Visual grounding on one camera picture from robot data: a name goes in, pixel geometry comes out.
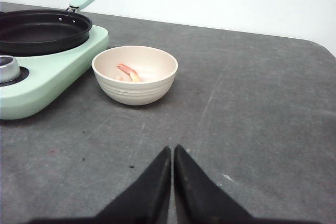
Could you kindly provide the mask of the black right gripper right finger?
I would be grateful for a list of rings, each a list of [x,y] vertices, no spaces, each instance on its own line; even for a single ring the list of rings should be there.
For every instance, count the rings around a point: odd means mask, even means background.
[[[220,189],[182,145],[174,150],[174,190],[190,223],[253,223],[246,209]]]

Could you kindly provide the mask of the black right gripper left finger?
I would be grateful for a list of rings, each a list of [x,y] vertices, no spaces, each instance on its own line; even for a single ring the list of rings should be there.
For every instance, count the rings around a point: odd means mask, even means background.
[[[100,223],[167,223],[170,194],[171,149],[166,146],[97,219]]]

